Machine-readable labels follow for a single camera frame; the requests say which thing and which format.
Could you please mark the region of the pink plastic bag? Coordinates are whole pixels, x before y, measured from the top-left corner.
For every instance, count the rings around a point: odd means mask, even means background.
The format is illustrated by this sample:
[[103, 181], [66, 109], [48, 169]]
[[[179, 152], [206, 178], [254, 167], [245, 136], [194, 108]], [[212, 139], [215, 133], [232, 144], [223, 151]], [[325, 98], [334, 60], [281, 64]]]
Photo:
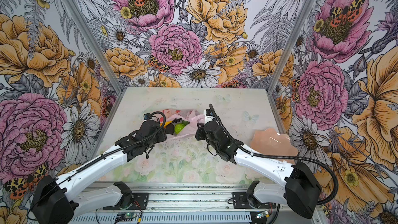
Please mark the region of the pink plastic bag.
[[194, 136], [198, 130], [198, 124], [204, 124], [204, 114], [199, 113], [197, 110], [165, 109], [162, 110], [162, 113], [155, 113], [153, 116], [160, 124], [173, 121], [174, 126], [178, 123], [183, 123], [186, 126], [178, 135], [175, 133], [174, 135], [166, 134], [167, 141]]

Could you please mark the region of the pink scalloped plate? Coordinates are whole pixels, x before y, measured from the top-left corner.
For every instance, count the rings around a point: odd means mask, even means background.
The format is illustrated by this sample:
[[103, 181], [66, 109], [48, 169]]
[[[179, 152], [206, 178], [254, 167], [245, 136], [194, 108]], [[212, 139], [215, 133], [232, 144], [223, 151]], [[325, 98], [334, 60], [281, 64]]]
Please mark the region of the pink scalloped plate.
[[249, 147], [264, 155], [297, 156], [299, 153], [287, 134], [277, 133], [273, 128], [257, 130]]

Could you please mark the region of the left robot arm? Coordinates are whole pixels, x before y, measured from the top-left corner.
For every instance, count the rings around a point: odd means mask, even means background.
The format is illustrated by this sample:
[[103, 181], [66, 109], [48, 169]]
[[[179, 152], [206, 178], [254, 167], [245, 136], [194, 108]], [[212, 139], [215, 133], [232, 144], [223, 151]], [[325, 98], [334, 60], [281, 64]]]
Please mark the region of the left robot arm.
[[114, 206], [128, 209], [138, 201], [123, 182], [84, 193], [100, 177], [141, 155], [149, 155], [155, 144], [166, 141], [166, 116], [162, 112], [145, 114], [139, 130], [122, 137], [115, 144], [77, 169], [58, 177], [45, 176], [36, 187], [30, 207], [40, 224], [67, 224], [81, 214]]

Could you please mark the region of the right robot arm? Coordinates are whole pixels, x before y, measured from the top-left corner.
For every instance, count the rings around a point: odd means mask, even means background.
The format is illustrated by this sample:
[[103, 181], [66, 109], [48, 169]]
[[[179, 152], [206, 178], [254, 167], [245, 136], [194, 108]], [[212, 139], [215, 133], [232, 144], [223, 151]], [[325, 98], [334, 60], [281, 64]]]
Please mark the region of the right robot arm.
[[280, 156], [262, 158], [254, 149], [229, 135], [212, 110], [204, 110], [204, 123], [198, 124], [197, 140], [206, 141], [223, 161], [249, 168], [272, 180], [276, 186], [253, 181], [244, 200], [253, 208], [267, 203], [287, 205], [296, 214], [311, 219], [318, 204], [321, 188], [308, 166], [292, 164]]

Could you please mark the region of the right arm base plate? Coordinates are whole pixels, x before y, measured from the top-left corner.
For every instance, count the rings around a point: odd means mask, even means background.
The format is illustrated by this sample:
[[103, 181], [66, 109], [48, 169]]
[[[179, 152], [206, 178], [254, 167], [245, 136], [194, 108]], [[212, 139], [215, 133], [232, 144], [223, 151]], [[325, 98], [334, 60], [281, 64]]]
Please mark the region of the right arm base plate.
[[233, 192], [232, 200], [234, 209], [275, 209], [277, 207], [276, 203], [261, 203], [254, 196], [249, 195], [246, 192]]

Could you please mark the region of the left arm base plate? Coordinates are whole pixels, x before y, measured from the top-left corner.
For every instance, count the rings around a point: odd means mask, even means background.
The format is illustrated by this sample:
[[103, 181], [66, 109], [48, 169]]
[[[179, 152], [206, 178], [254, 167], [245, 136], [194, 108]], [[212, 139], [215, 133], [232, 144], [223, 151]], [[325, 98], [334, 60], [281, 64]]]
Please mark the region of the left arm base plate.
[[134, 192], [129, 195], [124, 194], [115, 206], [104, 207], [103, 210], [146, 210], [149, 201], [148, 193]]

